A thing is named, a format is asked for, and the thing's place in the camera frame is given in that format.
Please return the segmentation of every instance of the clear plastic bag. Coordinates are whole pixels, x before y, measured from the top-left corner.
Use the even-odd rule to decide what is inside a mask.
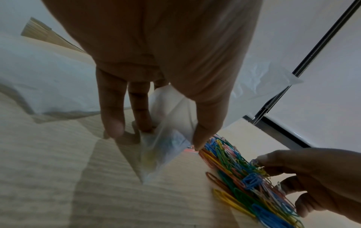
[[[277,64],[246,56],[233,87],[223,128],[245,115],[253,117],[286,87],[301,81]],[[192,142],[197,125],[196,104],[171,85],[149,97],[154,133],[141,133],[141,181],[146,183]]]

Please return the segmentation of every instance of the hand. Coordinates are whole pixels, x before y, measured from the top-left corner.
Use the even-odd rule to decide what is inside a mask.
[[[111,137],[124,132],[127,88],[138,128],[152,129],[150,82],[170,82],[196,102],[196,148],[221,128],[261,0],[43,2],[95,60],[102,121]]]
[[[286,194],[307,191],[295,203],[301,217],[329,210],[361,223],[361,153],[307,148],[274,151],[257,160],[270,176],[296,174],[281,186]]]

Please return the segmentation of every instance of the wooden table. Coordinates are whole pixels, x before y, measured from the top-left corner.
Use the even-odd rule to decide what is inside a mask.
[[[182,153],[141,185],[131,110],[125,136],[115,142],[104,137],[99,115],[35,118],[3,93],[0,107],[1,228],[262,227],[214,199],[208,167],[197,154]],[[285,148],[244,120],[220,134],[246,159]],[[358,227],[329,212],[304,223]]]

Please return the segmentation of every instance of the pile of paper clips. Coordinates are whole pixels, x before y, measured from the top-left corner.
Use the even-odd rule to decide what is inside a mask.
[[[265,227],[304,227],[280,184],[273,186],[263,168],[255,160],[247,162],[225,138],[214,135],[199,155],[210,168],[217,169],[220,179],[206,173],[223,190],[213,189],[217,198]]]

